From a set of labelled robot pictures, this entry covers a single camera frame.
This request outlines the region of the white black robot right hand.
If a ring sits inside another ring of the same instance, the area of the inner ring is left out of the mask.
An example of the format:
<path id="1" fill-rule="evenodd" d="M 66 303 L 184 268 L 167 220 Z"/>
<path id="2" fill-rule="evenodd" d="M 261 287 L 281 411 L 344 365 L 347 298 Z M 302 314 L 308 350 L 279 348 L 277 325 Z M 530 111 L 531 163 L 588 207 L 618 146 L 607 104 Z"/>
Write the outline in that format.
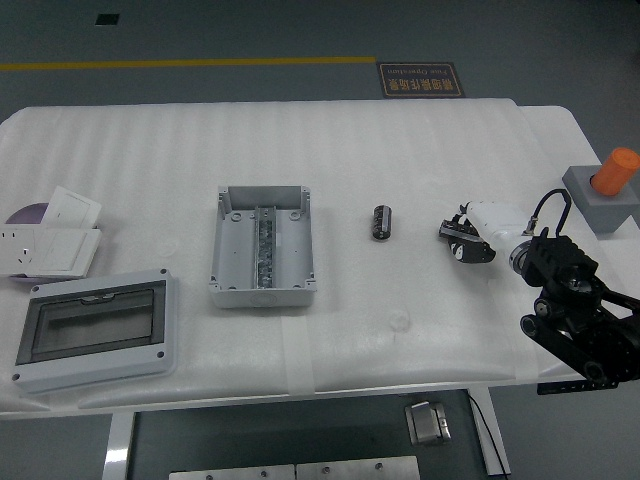
<path id="1" fill-rule="evenodd" d="M 533 237 L 528 224 L 526 214 L 515 205 L 469 202 L 450 220 L 442 221 L 438 234 L 461 263 L 490 263 L 501 258 L 520 272 Z"/>

